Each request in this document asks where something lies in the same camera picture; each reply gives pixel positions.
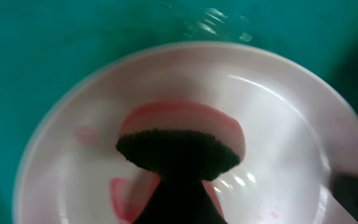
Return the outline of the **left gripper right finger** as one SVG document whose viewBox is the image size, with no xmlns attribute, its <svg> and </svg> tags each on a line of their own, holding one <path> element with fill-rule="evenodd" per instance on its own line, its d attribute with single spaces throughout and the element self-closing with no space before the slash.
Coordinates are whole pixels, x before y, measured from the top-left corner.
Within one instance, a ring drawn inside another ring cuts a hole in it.
<svg viewBox="0 0 358 224">
<path fill-rule="evenodd" d="M 176 224 L 227 224 L 203 183 L 172 185 L 174 196 L 170 219 Z"/>
</svg>

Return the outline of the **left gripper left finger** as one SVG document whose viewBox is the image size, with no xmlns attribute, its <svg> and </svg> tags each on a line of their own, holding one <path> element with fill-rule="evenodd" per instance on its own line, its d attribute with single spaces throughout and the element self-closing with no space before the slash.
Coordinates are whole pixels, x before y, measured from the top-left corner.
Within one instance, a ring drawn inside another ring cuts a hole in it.
<svg viewBox="0 0 358 224">
<path fill-rule="evenodd" d="M 170 209 L 170 189 L 164 181 L 160 181 L 146 206 L 133 224 L 164 223 Z"/>
</svg>

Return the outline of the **white plate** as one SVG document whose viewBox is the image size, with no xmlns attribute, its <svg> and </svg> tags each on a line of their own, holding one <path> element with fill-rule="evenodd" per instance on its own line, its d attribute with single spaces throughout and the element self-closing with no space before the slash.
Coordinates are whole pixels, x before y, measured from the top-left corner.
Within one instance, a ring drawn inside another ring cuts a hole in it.
<svg viewBox="0 0 358 224">
<path fill-rule="evenodd" d="M 119 127 L 151 101 L 186 100 L 236 119 L 246 156 L 207 184 L 229 223 L 352 223 L 333 199 L 358 175 L 358 117 L 328 84 L 279 55 L 224 42 L 145 50 L 97 71 L 49 112 L 25 150 L 15 223 L 127 223 L 157 178 L 115 150 Z"/>
</svg>

